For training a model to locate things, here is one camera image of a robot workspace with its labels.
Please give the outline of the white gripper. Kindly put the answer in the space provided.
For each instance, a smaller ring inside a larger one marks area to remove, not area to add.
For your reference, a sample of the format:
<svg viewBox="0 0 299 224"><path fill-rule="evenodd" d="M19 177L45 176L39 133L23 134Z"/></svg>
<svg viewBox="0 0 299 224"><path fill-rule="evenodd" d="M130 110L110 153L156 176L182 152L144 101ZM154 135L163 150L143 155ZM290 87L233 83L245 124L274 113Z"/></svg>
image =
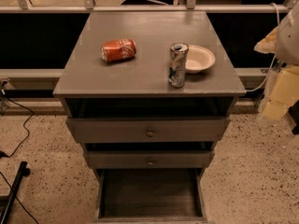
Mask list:
<svg viewBox="0 0 299 224"><path fill-rule="evenodd" d="M254 46L254 50L263 54L275 53L277 33L278 28L274 28ZM263 119L277 121L299 100L299 67L271 71L267 85L267 98L261 100L258 111Z"/></svg>

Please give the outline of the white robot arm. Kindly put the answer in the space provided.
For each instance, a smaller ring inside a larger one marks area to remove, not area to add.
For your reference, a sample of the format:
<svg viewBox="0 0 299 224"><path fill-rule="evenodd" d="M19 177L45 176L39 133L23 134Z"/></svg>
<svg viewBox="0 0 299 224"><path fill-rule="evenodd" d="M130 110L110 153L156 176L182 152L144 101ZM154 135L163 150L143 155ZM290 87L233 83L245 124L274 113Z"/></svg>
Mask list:
<svg viewBox="0 0 299 224"><path fill-rule="evenodd" d="M274 53L279 61L287 64L277 75L270 73L259 110L263 119L277 121L299 101L299 2L254 50Z"/></svg>

